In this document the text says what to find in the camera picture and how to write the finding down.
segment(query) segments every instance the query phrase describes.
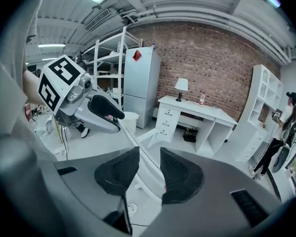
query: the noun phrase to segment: white bucket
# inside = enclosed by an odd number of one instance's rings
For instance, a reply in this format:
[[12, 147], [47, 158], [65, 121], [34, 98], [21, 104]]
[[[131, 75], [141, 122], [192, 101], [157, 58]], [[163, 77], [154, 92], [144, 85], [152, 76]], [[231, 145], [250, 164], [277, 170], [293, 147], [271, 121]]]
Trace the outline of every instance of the white bucket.
[[127, 130], [135, 135], [136, 132], [136, 122], [139, 118], [139, 115], [137, 113], [131, 113], [131, 112], [124, 112], [125, 118], [122, 119], [124, 125], [126, 126]]

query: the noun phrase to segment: table lamp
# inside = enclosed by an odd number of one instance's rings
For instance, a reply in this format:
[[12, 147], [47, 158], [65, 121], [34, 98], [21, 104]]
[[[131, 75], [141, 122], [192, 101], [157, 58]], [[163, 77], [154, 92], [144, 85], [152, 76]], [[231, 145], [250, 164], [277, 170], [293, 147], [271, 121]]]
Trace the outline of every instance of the table lamp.
[[188, 85], [188, 80], [184, 78], [179, 78], [177, 81], [177, 84], [175, 86], [175, 89], [179, 90], [179, 96], [176, 99], [178, 102], [181, 102], [181, 97], [182, 97], [182, 91], [188, 91], [187, 88]]

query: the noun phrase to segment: bottle with red label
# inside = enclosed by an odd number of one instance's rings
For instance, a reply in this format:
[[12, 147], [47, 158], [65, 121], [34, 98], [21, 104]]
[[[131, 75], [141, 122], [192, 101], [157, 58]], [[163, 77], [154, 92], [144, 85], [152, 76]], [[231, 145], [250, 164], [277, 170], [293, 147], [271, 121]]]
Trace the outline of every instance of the bottle with red label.
[[200, 105], [204, 105], [204, 101], [205, 101], [205, 92], [203, 92], [203, 94], [201, 95], [201, 98], [199, 99], [199, 104]]

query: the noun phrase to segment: long hair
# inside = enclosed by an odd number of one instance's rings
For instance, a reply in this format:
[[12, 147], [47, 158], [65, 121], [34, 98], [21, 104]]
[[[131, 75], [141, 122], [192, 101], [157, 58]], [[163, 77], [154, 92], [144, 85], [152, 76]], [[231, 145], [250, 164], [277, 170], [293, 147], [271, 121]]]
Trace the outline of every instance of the long hair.
[[283, 125], [283, 131], [285, 131], [291, 122], [296, 121], [296, 104], [294, 105], [292, 115], [287, 119], [287, 121]]

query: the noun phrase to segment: lampshade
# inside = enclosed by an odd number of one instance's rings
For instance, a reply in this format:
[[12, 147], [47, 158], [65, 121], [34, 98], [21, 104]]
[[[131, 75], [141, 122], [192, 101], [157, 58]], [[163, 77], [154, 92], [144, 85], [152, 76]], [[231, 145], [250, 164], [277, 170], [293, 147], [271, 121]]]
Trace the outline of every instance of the lampshade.
[[178, 90], [188, 91], [187, 85], [188, 85], [187, 79], [179, 78], [175, 88]]

